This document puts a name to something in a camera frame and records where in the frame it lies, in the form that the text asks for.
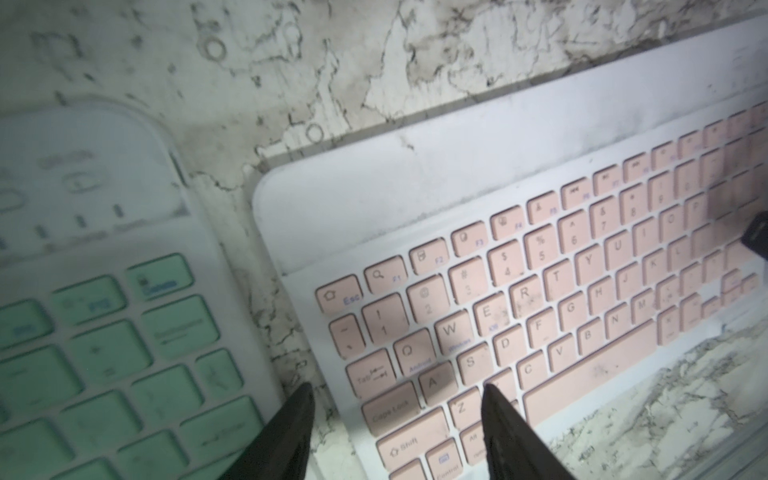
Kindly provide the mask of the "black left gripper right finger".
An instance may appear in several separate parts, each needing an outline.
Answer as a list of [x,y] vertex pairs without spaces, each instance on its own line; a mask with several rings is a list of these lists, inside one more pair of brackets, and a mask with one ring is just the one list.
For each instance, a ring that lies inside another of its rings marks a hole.
[[484,387],[481,424],[491,480],[574,480],[493,384]]

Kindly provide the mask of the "pink keyboard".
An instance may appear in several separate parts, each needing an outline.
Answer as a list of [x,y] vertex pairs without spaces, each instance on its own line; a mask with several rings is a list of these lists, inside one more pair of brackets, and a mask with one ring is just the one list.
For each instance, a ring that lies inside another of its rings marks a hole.
[[767,310],[767,19],[268,173],[255,224],[371,479],[481,479]]

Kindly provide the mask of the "green keyboard front left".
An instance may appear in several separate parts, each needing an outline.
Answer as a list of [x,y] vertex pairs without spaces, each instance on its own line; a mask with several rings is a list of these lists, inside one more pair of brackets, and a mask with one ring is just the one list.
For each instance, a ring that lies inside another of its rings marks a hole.
[[1,121],[1,475],[214,479],[283,395],[170,139],[85,104]]

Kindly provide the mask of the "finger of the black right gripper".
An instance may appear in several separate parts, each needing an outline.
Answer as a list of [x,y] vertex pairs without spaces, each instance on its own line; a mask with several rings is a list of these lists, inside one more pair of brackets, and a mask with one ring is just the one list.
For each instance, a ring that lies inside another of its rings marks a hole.
[[750,221],[740,241],[748,250],[768,260],[768,211],[759,212]]

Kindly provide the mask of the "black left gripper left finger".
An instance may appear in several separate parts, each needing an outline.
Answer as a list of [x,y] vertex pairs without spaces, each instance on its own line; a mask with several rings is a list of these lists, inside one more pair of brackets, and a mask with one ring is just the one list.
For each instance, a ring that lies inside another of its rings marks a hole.
[[314,414],[313,388],[304,382],[219,479],[305,479]]

